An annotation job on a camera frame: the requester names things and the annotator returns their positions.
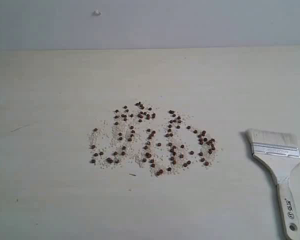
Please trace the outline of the white paint brush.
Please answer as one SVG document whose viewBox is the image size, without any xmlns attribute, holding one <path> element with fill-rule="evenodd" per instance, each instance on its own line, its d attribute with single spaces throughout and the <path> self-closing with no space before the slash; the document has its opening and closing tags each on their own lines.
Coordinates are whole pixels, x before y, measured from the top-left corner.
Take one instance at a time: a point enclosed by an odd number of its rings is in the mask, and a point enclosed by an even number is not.
<svg viewBox="0 0 300 240">
<path fill-rule="evenodd" d="M 292 133 L 252 128 L 246 131 L 246 135 L 253 157 L 271 173 L 286 239 L 300 240 L 300 221 L 290 188 L 291 173 L 300 165 L 297 137 Z"/>
</svg>

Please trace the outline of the pile of rice and pellets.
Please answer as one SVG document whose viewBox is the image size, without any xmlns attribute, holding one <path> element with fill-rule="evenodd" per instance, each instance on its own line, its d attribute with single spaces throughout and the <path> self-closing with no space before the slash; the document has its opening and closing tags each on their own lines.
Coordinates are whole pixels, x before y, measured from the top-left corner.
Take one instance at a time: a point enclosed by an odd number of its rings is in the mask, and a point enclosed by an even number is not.
<svg viewBox="0 0 300 240">
<path fill-rule="evenodd" d="M 88 135 L 89 164 L 115 169 L 126 163 L 147 168 L 155 177 L 175 175 L 196 163 L 208 169 L 218 142 L 193 116 L 142 101 L 115 108 Z"/>
</svg>

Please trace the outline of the white wall plug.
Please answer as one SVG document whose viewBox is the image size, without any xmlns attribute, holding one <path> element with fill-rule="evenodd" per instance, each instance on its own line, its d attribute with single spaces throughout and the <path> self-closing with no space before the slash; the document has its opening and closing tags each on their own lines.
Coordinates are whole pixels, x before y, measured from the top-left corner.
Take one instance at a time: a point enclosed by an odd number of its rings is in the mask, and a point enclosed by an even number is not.
<svg viewBox="0 0 300 240">
<path fill-rule="evenodd" d="M 96 9 L 96 10 L 93 11 L 92 15 L 95 16 L 95 17 L 99 17 L 99 16 L 102 15 L 102 13 L 99 10 Z"/>
</svg>

